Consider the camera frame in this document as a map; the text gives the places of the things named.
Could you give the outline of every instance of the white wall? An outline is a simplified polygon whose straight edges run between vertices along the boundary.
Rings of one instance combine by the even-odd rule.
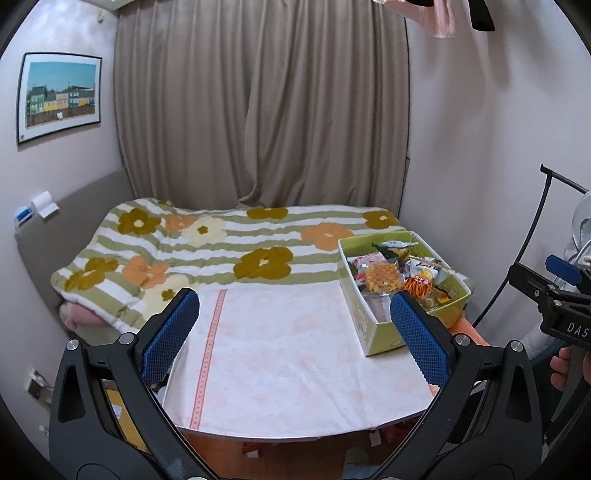
[[[457,36],[408,23],[410,169],[401,220],[476,281],[476,319],[530,227],[541,163],[591,188],[591,56],[552,0],[487,2],[496,32],[472,30],[454,3]],[[523,261],[544,271],[562,255],[580,194],[554,183]],[[507,287],[479,328],[491,342],[521,338],[540,315]]]
[[[22,265],[12,216],[19,205],[48,190],[54,198],[121,167],[113,112],[113,52],[117,19],[78,0],[40,0],[0,59],[0,393],[23,431],[47,455],[39,425],[48,414],[24,390],[36,367],[53,382],[66,334],[52,318]],[[15,111],[22,56],[28,51],[60,51],[103,57],[101,117],[80,127],[17,147]]]

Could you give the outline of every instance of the white tablecloth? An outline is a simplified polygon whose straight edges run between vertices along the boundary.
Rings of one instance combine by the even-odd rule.
[[[312,439],[372,430],[433,399],[406,347],[363,356],[337,281],[206,287],[199,296],[199,319],[164,399],[182,429]]]

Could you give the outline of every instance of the picture frame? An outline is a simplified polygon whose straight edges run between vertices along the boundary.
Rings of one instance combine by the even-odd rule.
[[[57,52],[22,57],[17,143],[100,122],[102,58]]]

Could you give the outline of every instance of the headboard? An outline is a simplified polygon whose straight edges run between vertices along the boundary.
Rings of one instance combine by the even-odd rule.
[[[31,280],[55,317],[63,299],[50,285],[51,274],[88,245],[109,210],[134,198],[127,172],[118,170],[58,200],[57,213],[46,220],[34,215],[14,234]]]

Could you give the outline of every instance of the curtain fold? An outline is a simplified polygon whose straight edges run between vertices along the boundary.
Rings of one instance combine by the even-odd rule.
[[[134,2],[120,12],[114,81],[139,196],[400,207],[405,25],[369,0]]]

